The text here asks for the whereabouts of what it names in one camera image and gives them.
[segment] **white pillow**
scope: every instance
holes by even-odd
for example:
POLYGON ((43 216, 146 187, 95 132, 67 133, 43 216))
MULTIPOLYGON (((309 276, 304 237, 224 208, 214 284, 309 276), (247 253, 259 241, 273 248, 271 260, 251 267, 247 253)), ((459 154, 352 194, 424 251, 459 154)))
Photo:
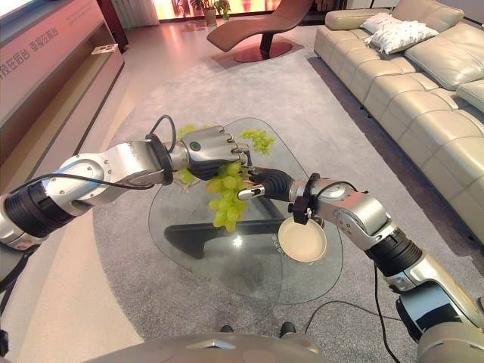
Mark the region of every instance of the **white pillow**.
POLYGON ((370 42, 372 46, 384 54, 392 54, 404 51, 438 34, 439 32, 430 29, 424 23, 404 21, 378 30, 375 34, 366 38, 365 42, 370 42))
POLYGON ((396 19, 390 14, 387 13, 378 13, 373 17, 369 17, 367 20, 364 21, 360 28, 366 29, 371 34, 376 33, 378 30, 385 28, 391 24, 401 23, 400 19, 396 19))

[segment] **glass coffee table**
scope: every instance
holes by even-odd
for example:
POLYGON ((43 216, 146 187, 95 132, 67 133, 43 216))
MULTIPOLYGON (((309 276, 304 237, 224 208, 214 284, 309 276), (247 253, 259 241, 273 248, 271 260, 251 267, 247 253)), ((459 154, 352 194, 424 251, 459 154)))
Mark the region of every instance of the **glass coffee table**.
MULTIPOLYGON (((269 155, 251 151, 254 166, 285 171, 296 180, 308 176, 285 143, 267 123, 239 119, 225 127, 236 140, 245 129, 263 129, 275 137, 269 155)), ((278 244, 279 225, 292 215, 287 203, 256 198, 249 202, 235 232, 212 226, 214 212, 208 204, 214 194, 201 181, 186 191, 176 186, 161 188, 150 208, 149 228, 154 243, 173 262, 205 281, 235 293, 295 304, 317 299, 337 282, 343 265, 343 249, 337 228, 324 224, 327 253, 323 259, 302 263, 287 257, 278 244)))

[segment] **potted plant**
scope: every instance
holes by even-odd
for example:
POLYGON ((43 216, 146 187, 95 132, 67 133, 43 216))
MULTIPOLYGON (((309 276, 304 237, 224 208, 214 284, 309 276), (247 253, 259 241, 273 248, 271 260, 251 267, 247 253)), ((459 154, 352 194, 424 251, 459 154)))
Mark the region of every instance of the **potted plant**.
POLYGON ((207 26, 217 26, 217 10, 213 0, 190 0, 190 3, 193 9, 203 11, 207 26))
POLYGON ((225 21, 228 21, 228 12, 230 11, 230 3, 228 0, 217 0, 216 2, 213 3, 213 6, 215 6, 215 9, 219 12, 220 15, 224 17, 225 21))

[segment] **gray area rug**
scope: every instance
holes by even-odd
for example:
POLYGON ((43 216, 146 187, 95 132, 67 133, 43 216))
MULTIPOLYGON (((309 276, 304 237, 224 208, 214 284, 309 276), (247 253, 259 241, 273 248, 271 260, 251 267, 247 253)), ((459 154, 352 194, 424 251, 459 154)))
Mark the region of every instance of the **gray area rug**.
MULTIPOLYGON (((322 61, 314 59, 312 45, 304 46, 257 64, 207 60, 154 91, 120 127, 113 144, 143 139, 164 113, 171 115, 178 127, 226 124, 248 116, 263 119, 283 138, 307 173, 341 178, 369 190, 407 235, 429 250, 474 299, 481 296, 484 278, 475 266, 475 245, 462 240, 456 253, 442 239, 321 80, 312 64, 322 61)), ((161 136, 168 140, 169 128, 161 129, 161 136)), ((408 166, 409 174, 414 173, 412 167, 408 166)), ((246 298, 189 274, 151 240, 148 213, 156 192, 156 188, 131 191, 95 210, 96 240, 110 286, 144 339, 217 331, 223 324, 230 324, 237 332, 277 335, 284 321, 293 321, 301 330, 315 308, 332 299, 376 311, 373 263, 346 237, 343 272, 336 286, 320 299, 299 305, 246 298)), ((379 286, 383 313, 397 316, 397 296, 381 278, 379 286)), ((386 327, 394 353, 402 362, 414 361, 417 346, 403 324, 386 320, 386 327)), ((391 361, 383 347, 378 318, 352 307, 325 306, 315 316, 309 334, 333 361, 391 361)))

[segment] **brown lounge chair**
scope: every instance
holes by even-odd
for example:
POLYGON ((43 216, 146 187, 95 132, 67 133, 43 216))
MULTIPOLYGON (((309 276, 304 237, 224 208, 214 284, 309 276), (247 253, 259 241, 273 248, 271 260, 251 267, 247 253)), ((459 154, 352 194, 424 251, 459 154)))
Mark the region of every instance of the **brown lounge chair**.
POLYGON ((235 55, 239 62, 256 62, 277 57, 289 51, 293 45, 286 42, 272 44, 274 34, 284 33, 303 20, 314 0, 282 0, 278 8, 262 19, 233 20, 215 30, 206 38, 222 51, 230 51, 244 39, 262 34, 258 48, 249 48, 235 55))

